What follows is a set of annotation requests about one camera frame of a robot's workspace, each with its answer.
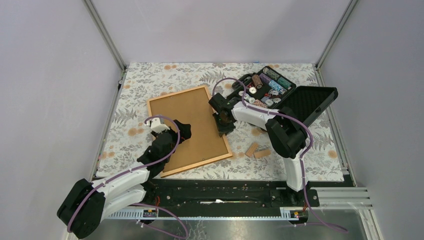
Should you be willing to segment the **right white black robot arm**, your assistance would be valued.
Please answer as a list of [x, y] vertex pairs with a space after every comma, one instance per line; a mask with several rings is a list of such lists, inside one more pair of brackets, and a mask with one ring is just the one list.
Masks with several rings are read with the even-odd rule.
[[307, 199], [308, 180], [303, 155], [309, 150], [306, 140], [311, 132], [303, 122], [283, 114], [277, 109], [259, 107], [244, 99], [228, 100], [217, 93], [208, 101], [215, 113], [219, 136], [228, 135], [236, 128], [236, 122], [246, 122], [264, 129], [273, 150], [282, 157], [286, 169], [287, 201], [293, 206]]

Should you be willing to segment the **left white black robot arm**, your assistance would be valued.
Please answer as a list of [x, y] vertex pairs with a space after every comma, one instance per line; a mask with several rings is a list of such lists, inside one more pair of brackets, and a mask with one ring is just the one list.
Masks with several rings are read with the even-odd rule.
[[154, 115], [144, 121], [154, 139], [133, 165], [99, 180], [82, 178], [73, 185], [56, 212], [68, 233], [86, 238], [111, 214], [154, 202], [154, 190], [143, 185], [161, 173], [178, 145], [192, 136], [189, 123], [175, 119], [168, 126], [164, 120], [165, 116]]

